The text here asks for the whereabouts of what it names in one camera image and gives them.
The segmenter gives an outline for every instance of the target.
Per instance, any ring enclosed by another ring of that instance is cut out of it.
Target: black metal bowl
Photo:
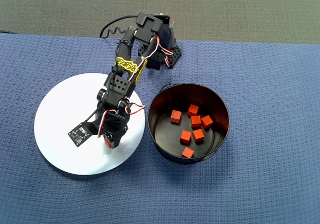
[[[195,143],[191,137],[188,145],[180,143],[182,130],[192,132],[190,117],[187,115],[190,104],[199,107],[198,115],[210,115],[213,125],[208,130],[202,128],[204,140]],[[180,124],[171,123],[172,110],[182,112]],[[160,92],[152,101],[147,114],[149,132],[157,150],[167,159],[191,164],[212,157],[227,138],[230,118],[222,99],[211,89],[198,84],[179,84]],[[192,158],[181,154],[188,146],[194,150]]]

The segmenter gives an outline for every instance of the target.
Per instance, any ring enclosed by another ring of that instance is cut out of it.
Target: red cube
[[[188,110],[188,116],[197,115],[198,110],[199,110],[198,106],[191,104]]]
[[[204,135],[202,129],[194,130],[192,133],[192,136],[193,136],[193,139],[196,143],[201,142],[205,139],[205,135]]]
[[[199,128],[201,127],[201,118],[199,115],[191,116],[191,127],[192,128]]]
[[[191,132],[187,132],[185,130],[182,131],[180,142],[189,144],[191,138]]]
[[[181,119],[181,112],[173,110],[171,114],[171,122],[180,123],[180,119]]]
[[[193,154],[194,154],[194,150],[192,150],[191,148],[185,147],[181,156],[183,158],[191,158]]]
[[[211,117],[208,115],[208,116],[201,118],[201,123],[202,123],[203,128],[207,129],[207,128],[211,127],[214,122],[212,121]]]

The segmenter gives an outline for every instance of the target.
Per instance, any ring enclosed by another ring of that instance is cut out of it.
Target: yellow sticker
[[[137,76],[136,79],[135,79],[135,84],[138,83],[138,81],[139,81],[139,79],[140,79],[140,77],[141,77],[141,74],[142,74],[143,70],[145,69],[146,63],[147,63],[147,60],[144,61],[143,67],[142,67],[142,69],[140,70],[138,76]]]
[[[117,57],[118,60],[118,66],[121,66],[123,68],[125,68],[126,70],[130,71],[131,73],[136,73],[137,70],[137,64],[133,63],[132,61],[129,60],[125,60],[121,57]]]

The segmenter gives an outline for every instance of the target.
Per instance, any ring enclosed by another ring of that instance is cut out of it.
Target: circuit board
[[[80,123],[78,126],[76,126],[74,129],[72,129],[68,133],[69,137],[72,139],[74,144],[79,147],[81,144],[83,144],[86,140],[88,140],[89,137],[92,136],[92,133],[85,127],[82,126],[82,123]]]

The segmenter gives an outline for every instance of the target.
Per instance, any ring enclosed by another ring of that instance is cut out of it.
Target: white round plate
[[[68,78],[50,90],[36,112],[36,143],[44,157],[65,172],[92,175],[109,171],[127,160],[141,141],[145,129],[144,110],[130,116],[128,130],[114,149],[105,144],[103,136],[92,136],[78,148],[68,136],[69,131],[97,108],[97,94],[106,78],[107,75],[101,73]],[[135,92],[130,102],[141,105]]]

